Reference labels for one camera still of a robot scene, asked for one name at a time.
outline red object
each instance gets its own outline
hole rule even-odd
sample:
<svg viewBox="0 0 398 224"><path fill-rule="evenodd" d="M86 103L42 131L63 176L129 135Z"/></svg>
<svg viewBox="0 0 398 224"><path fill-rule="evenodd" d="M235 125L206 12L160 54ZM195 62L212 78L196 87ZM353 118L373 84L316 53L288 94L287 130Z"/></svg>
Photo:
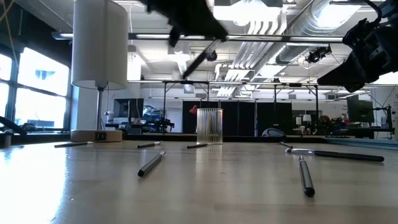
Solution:
<svg viewBox="0 0 398 224"><path fill-rule="evenodd" d="M198 106L197 105L193 105L193 108L189 110L189 112L191 114L196 115L198 113Z"/></svg>

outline pen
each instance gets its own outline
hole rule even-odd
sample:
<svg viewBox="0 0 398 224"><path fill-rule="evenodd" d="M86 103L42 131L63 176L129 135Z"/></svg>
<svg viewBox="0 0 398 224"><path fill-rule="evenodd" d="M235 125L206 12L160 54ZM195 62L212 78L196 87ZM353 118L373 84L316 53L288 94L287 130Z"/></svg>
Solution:
<svg viewBox="0 0 398 224"><path fill-rule="evenodd" d="M293 146L291 146L290 144L287 144L285 142L281 141L280 144L283 145L283 146L286 146L286 147L289 147L289 148L293 149Z"/></svg>
<svg viewBox="0 0 398 224"><path fill-rule="evenodd" d="M87 145L87 144L91 144L91 143L92 142L71 142L71 143L54 145L54 147L59 148L59 147L83 146L83 145Z"/></svg>
<svg viewBox="0 0 398 224"><path fill-rule="evenodd" d="M341 158L341 159L354 159L359 161L374 161L374 162L383 162L384 157L382 156L370 156L363 154L353 154L353 153L344 153L344 152L330 152L330 151L318 151L318 150L310 150L310 149L286 149L287 153L294 154L303 154L303 155L315 155L315 156L323 156L323 157L332 157L332 158Z"/></svg>
<svg viewBox="0 0 398 224"><path fill-rule="evenodd" d="M315 195L315 190L313 188L310 170L302 156L298 158L298 166L300 167L301 183L303 183L304 194L308 197L313 197L313 195Z"/></svg>
<svg viewBox="0 0 398 224"><path fill-rule="evenodd" d="M163 155L165 154L165 151L160 152L158 155L156 155L153 159L151 159L147 164L145 164L141 169L139 169L137 175L139 177L143 177L145 174L147 174L154 166L162 160Z"/></svg>
<svg viewBox="0 0 398 224"><path fill-rule="evenodd" d="M162 141L160 142L153 142L153 143L149 143L149 144L142 144L142 145L138 145L137 148L143 148L143 147L152 147L152 146L158 146L162 144Z"/></svg>
<svg viewBox="0 0 398 224"><path fill-rule="evenodd" d="M187 146L187 149L196 149L198 147L206 147L208 145L209 145L208 143L196 144L196 145L192 145L192 146Z"/></svg>

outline floor lamp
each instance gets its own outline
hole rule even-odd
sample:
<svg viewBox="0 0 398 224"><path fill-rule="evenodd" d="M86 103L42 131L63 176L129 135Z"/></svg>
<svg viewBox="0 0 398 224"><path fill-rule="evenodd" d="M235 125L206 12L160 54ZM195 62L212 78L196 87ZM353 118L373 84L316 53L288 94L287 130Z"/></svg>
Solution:
<svg viewBox="0 0 398 224"><path fill-rule="evenodd" d="M71 141L122 141L121 131L101 128L102 94L127 84L128 16L110 0L75 0L72 85L98 91L96 130L73 130Z"/></svg>

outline wooden table surface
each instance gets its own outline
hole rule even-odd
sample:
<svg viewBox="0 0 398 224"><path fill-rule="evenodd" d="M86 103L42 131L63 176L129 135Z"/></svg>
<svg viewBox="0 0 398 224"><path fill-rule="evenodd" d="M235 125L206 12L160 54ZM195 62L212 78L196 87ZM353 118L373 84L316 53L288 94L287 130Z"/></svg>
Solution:
<svg viewBox="0 0 398 224"><path fill-rule="evenodd" d="M276 143L124 141L0 150L0 223L397 223L398 152L330 144L295 147L380 155L384 163L306 156L316 194L303 194L298 156ZM137 171L158 152L144 178Z"/></svg>

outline lamp shade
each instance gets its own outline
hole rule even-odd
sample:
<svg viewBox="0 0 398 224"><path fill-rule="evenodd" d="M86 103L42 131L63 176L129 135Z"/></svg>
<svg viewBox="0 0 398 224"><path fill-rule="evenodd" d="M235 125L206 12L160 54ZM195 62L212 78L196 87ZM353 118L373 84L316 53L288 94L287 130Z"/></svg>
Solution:
<svg viewBox="0 0 398 224"><path fill-rule="evenodd" d="M303 121L311 121L311 115L309 114L303 115Z"/></svg>
<svg viewBox="0 0 398 224"><path fill-rule="evenodd" d="M296 117L296 124L301 125L301 117Z"/></svg>
<svg viewBox="0 0 398 224"><path fill-rule="evenodd" d="M75 0L72 85L120 90L127 84L128 16L110 0Z"/></svg>

